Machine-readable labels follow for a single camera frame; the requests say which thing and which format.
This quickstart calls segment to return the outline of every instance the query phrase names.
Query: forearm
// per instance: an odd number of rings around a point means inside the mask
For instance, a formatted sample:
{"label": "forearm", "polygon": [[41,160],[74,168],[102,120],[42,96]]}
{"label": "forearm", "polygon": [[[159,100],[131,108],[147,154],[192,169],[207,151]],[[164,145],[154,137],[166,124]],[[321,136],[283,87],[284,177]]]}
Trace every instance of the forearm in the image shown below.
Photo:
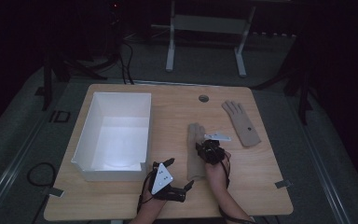
{"label": "forearm", "polygon": [[229,217],[251,221],[251,218],[243,211],[226,189],[213,190],[213,194],[220,208]]}
{"label": "forearm", "polygon": [[142,204],[141,210],[139,210],[138,215],[134,218],[130,224],[152,224],[158,217],[159,212],[166,201],[156,200],[155,203],[144,203]]}

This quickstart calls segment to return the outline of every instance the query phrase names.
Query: table leg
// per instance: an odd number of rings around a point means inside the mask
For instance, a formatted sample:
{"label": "table leg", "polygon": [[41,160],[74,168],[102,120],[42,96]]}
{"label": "table leg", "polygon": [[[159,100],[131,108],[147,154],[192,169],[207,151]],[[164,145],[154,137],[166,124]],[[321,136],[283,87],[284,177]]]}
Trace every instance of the table leg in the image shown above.
{"label": "table leg", "polygon": [[171,72],[173,70],[173,59],[175,56],[175,1],[171,1],[171,26],[170,26],[170,45],[168,47],[167,65],[165,70]]}
{"label": "table leg", "polygon": [[255,7],[252,7],[251,12],[249,14],[248,21],[245,23],[245,26],[243,28],[241,42],[234,49],[235,59],[237,60],[237,67],[238,67],[238,72],[240,74],[240,77],[246,77],[245,65],[243,63],[243,58],[242,58],[242,50],[243,50],[243,46],[245,45],[246,38],[248,37],[254,14],[255,14]]}

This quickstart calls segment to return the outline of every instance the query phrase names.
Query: beige glove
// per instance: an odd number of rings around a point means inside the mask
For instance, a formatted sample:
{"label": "beige glove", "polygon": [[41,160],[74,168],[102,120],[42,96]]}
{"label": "beige glove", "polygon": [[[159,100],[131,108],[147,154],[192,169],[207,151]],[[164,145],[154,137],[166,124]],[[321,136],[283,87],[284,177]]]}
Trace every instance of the beige glove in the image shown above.
{"label": "beige glove", "polygon": [[231,118],[231,122],[244,147],[252,147],[261,142],[254,125],[249,120],[245,109],[234,101],[225,101],[222,107]]}
{"label": "beige glove", "polygon": [[187,180],[200,180],[205,177],[205,162],[198,155],[196,143],[204,141],[205,129],[198,123],[188,125],[187,138]]}

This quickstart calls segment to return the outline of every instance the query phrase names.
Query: hand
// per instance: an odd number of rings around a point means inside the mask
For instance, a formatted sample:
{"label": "hand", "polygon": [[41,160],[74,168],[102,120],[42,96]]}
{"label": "hand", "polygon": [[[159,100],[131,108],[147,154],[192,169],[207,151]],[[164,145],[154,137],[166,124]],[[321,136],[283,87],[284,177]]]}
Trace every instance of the hand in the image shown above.
{"label": "hand", "polygon": [[[231,158],[231,154],[227,151],[225,151],[225,153],[226,156],[222,160],[222,163],[225,165],[227,174],[229,175],[230,172],[229,159]],[[211,165],[210,163],[205,163],[205,173],[213,193],[227,190],[227,176],[220,162],[215,165]]]}

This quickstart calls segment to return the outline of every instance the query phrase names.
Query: white tag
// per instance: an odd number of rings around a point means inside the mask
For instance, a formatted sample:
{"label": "white tag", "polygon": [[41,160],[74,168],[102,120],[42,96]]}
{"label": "white tag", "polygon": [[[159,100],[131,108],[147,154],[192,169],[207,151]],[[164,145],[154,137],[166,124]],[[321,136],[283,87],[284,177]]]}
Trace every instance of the white tag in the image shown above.
{"label": "white tag", "polygon": [[171,182],[173,182],[172,175],[167,170],[167,168],[162,163],[160,163],[159,166],[158,166],[156,179],[155,179],[155,182],[153,184],[153,188],[152,188],[151,193],[153,195],[156,194],[161,189],[163,189],[165,186],[169,185]]}
{"label": "white tag", "polygon": [[217,140],[217,141],[231,141],[231,138],[221,133],[205,134],[205,139]]}

